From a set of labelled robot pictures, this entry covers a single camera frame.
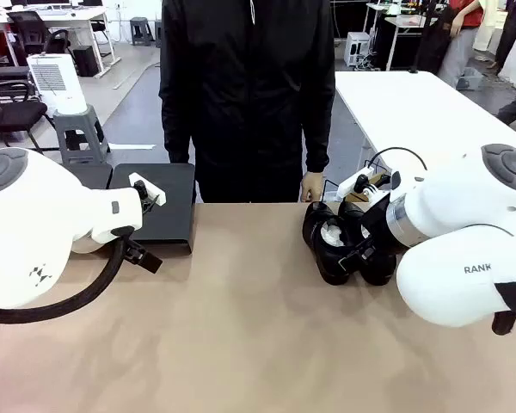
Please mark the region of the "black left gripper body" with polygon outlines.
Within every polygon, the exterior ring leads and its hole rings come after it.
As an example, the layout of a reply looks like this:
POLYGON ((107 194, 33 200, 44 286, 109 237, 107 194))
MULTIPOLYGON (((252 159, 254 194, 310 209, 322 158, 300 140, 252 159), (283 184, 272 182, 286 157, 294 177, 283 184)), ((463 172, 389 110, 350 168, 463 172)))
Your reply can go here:
POLYGON ((120 241, 124 245, 124 260, 129 263, 144 263, 147 250, 139 243, 131 240, 129 236, 123 236, 120 241))

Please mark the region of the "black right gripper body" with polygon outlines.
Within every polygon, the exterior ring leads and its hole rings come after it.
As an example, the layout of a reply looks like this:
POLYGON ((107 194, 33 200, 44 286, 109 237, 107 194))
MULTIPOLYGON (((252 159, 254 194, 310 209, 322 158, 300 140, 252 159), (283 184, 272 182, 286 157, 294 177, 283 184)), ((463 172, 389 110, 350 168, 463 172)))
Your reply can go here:
POLYGON ((391 256, 398 253, 398 241, 393 236, 387 223, 386 213, 390 197, 385 195, 371 206, 361 217, 361 225, 369 232, 365 258, 391 256))

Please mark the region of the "person's left hand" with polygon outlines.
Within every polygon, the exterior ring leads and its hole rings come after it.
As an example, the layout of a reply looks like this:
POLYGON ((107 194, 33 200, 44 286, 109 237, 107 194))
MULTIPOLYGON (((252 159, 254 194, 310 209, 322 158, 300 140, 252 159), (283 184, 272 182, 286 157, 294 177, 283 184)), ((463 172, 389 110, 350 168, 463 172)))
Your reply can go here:
POLYGON ((301 181, 302 202, 320 201, 323 196, 323 173, 306 172, 301 181))

